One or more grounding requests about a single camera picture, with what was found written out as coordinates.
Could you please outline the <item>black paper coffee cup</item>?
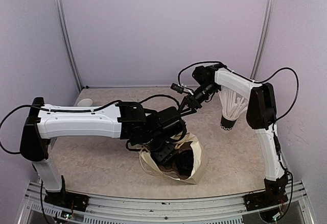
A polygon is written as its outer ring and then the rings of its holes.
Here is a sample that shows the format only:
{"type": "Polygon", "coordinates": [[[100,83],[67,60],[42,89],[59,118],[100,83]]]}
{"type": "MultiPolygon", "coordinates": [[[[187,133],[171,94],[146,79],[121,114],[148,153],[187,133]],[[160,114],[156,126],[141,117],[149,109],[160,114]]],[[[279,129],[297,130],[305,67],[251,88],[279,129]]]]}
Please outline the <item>black paper coffee cup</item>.
{"type": "Polygon", "coordinates": [[[193,170],[194,167],[194,154],[192,150],[185,150],[178,154],[176,158],[176,167],[178,172],[188,172],[193,170]]]}

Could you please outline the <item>cream paper takeout bag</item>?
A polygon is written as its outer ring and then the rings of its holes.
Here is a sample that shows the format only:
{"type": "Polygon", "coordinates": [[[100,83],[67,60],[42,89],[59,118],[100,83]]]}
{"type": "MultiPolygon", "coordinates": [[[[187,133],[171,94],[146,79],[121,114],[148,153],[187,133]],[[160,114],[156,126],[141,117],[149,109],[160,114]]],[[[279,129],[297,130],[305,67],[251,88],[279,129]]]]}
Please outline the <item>cream paper takeout bag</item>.
{"type": "Polygon", "coordinates": [[[176,155],[165,166],[154,161],[154,153],[143,147],[139,152],[142,170],[151,176],[166,177],[187,184],[198,184],[205,172],[207,157],[198,138],[187,132],[183,139],[172,144],[176,155]]]}

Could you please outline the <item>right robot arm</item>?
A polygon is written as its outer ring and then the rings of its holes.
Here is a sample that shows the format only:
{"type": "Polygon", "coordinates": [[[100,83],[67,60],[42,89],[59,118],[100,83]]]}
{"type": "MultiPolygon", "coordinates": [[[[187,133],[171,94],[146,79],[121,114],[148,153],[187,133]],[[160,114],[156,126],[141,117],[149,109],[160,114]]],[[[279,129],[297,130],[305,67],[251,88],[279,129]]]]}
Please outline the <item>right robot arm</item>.
{"type": "Polygon", "coordinates": [[[277,121],[284,116],[277,116],[274,89],[267,79],[255,81],[230,70],[220,61],[201,61],[195,67],[192,77],[198,88],[187,88],[181,82],[177,84],[178,93],[186,93],[179,111],[181,115],[190,115],[202,107],[203,102],[210,102],[215,94],[221,101],[222,118],[235,121],[243,112],[248,125],[257,135],[265,162],[265,186],[261,200],[273,205],[280,199],[281,188],[288,183],[291,173],[284,166],[281,144],[277,135],[277,121]]]}

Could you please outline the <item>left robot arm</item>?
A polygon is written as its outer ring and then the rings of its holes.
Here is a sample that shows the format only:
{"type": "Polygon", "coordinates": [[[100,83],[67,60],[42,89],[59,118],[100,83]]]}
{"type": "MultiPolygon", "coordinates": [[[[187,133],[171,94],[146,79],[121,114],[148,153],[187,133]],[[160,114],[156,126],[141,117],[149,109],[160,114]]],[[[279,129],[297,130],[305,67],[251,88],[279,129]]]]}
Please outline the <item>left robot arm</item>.
{"type": "Polygon", "coordinates": [[[177,154],[173,144],[186,136],[185,121],[176,107],[156,111],[139,102],[115,100],[98,107],[61,107],[45,104],[42,97],[30,105],[21,105],[11,112],[29,108],[20,149],[1,149],[7,154],[22,155],[32,162],[47,192],[59,205],[66,206],[72,196],[64,189],[64,178],[51,161],[48,146],[53,138],[66,136],[100,136],[126,140],[159,154],[155,161],[166,164],[177,154]]]}

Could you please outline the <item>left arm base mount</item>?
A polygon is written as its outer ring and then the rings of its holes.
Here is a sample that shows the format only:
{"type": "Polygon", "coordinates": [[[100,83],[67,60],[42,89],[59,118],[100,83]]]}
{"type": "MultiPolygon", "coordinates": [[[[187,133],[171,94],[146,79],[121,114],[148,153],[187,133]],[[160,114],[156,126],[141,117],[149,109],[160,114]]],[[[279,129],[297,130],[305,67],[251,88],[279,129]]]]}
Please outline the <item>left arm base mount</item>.
{"type": "Polygon", "coordinates": [[[69,191],[46,192],[44,201],[57,207],[85,212],[88,205],[89,196],[69,191]]]}

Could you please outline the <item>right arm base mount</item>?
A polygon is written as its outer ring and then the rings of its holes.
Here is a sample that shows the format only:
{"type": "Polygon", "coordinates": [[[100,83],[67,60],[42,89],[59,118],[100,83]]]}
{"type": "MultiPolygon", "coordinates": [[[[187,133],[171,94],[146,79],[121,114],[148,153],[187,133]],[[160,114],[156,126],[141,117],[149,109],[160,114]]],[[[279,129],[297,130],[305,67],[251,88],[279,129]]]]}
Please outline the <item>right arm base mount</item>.
{"type": "Polygon", "coordinates": [[[275,205],[279,205],[282,202],[287,202],[288,197],[285,193],[274,196],[269,195],[265,191],[250,193],[243,196],[243,200],[247,211],[258,210],[262,208],[267,208],[275,205]]]}

